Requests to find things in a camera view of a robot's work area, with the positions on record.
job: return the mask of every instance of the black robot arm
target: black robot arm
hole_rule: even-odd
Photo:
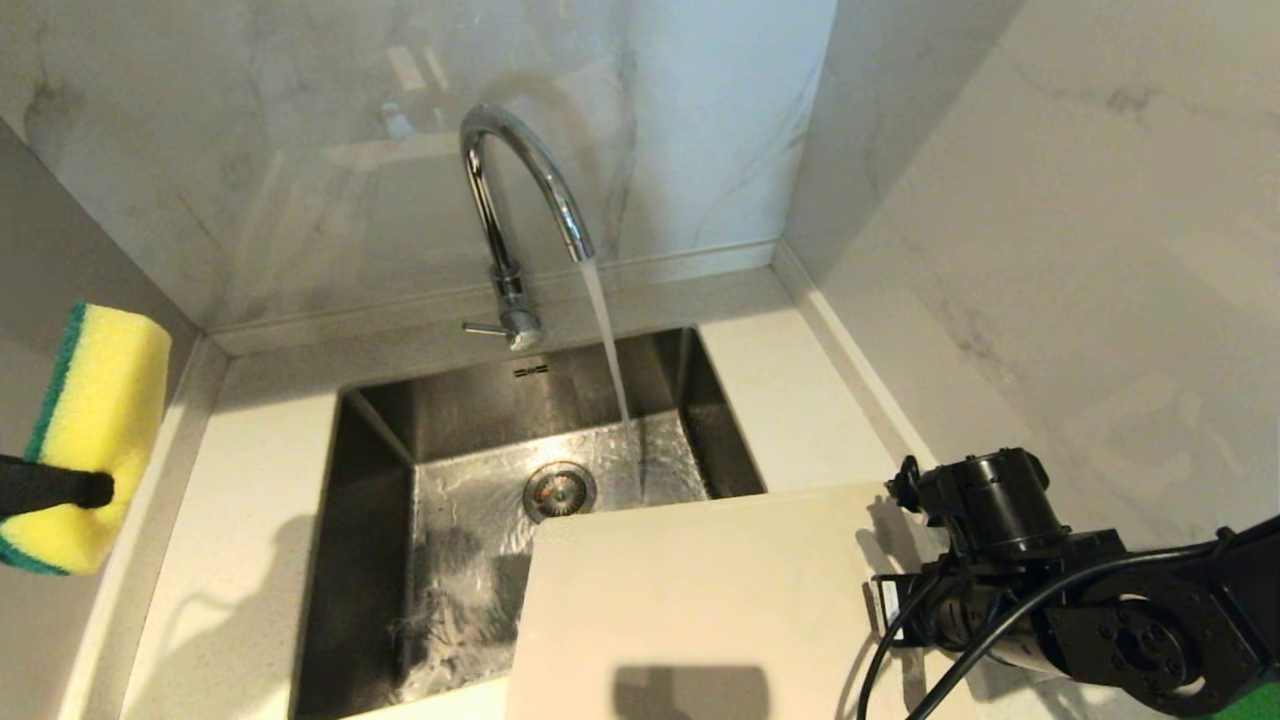
[[[872,580],[882,644],[963,653],[911,720],[984,655],[1123,688],[1183,717],[1277,679],[1280,516],[1242,533],[1224,528],[1198,546],[1129,552],[1115,530],[1073,533],[1059,523],[1044,468],[1020,448],[923,474],[908,457],[887,486],[951,538],[950,552],[920,573]]]

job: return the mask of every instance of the stainless steel sink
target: stainless steel sink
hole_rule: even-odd
[[[536,521],[764,492],[692,329],[349,391],[294,716],[344,717],[511,669]]]

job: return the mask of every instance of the sponge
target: sponge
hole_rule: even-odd
[[[102,565],[151,460],[169,346],[169,333],[142,315],[83,302],[72,310],[26,460],[108,473],[114,495],[102,507],[64,503],[0,518],[0,561],[50,575]]]

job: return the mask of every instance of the wire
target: wire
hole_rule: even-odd
[[[1085,568],[1080,568],[1074,573],[1062,575],[1061,578],[1042,585],[1038,591],[1027,596],[1025,600],[1014,606],[1014,609],[1010,610],[1007,614],[1005,614],[1005,616],[1001,618],[1000,621],[989,625],[986,630],[982,632],[982,634],[974,638],[973,643],[969,646],[969,650],[966,650],[965,653],[961,655],[960,659],[955,661],[951,669],[947,670],[945,675],[942,675],[942,679],[938,680],[938,684],[929,691],[929,694],[924,696],[924,700],[920,701],[920,705],[915,706],[915,710],[913,710],[911,714],[906,716],[906,720],[924,720],[925,717],[928,717],[934,710],[938,708],[940,705],[942,705],[942,701],[947,697],[947,694],[951,693],[951,691],[955,689],[957,684],[960,684],[960,680],[969,673],[969,670],[972,670],[973,666],[977,665],[979,660],[982,660],[982,656],[987,655],[987,652],[992,647],[995,647],[997,642],[1000,642],[1000,638],[1002,638],[1006,633],[1009,633],[1009,630],[1011,630],[1014,625],[1016,625],[1023,618],[1030,615],[1039,606],[1048,602],[1055,594],[1073,585],[1083,583],[1085,580],[1092,580],[1098,575],[1106,575],[1107,573],[1117,573],[1139,565],[1152,565],[1157,562],[1176,562],[1176,561],[1194,560],[1202,556],[1207,556],[1211,552],[1213,552],[1213,548],[1217,547],[1217,544],[1219,544],[1217,542],[1206,542],[1199,544],[1189,544],[1185,547],[1175,547],[1170,550],[1155,550],[1151,552],[1139,552],[1126,557],[1106,560],[1096,565],[1088,565]],[[901,620],[904,614],[900,614],[896,620]],[[877,659],[879,657],[882,656],[877,650]],[[872,667],[876,669],[874,659]],[[867,706],[867,698],[870,694],[869,688],[865,684],[863,685],[863,692],[865,694],[859,698],[859,705],[858,705],[859,720],[865,720],[864,708]]]
[[[858,720],[867,720],[867,703],[872,698],[872,685],[876,683],[876,676],[879,675],[879,666],[884,662],[884,656],[888,653],[890,643],[893,642],[893,637],[897,635],[902,625],[906,624],[906,618],[915,611],[916,606],[924,602],[924,597],[928,596],[933,588],[942,582],[942,577],[946,575],[947,570],[951,568],[954,555],[948,551],[942,559],[938,570],[928,579],[920,589],[910,593],[906,602],[897,611],[897,618],[888,624],[884,630],[884,637],[881,638],[879,644],[876,646],[876,655],[872,656],[870,665],[867,666],[867,675],[863,676],[863,688],[858,692]]]

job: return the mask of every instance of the sink drain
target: sink drain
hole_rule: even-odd
[[[539,468],[525,483],[525,512],[535,523],[588,512],[595,502],[595,480],[586,468],[552,462]]]

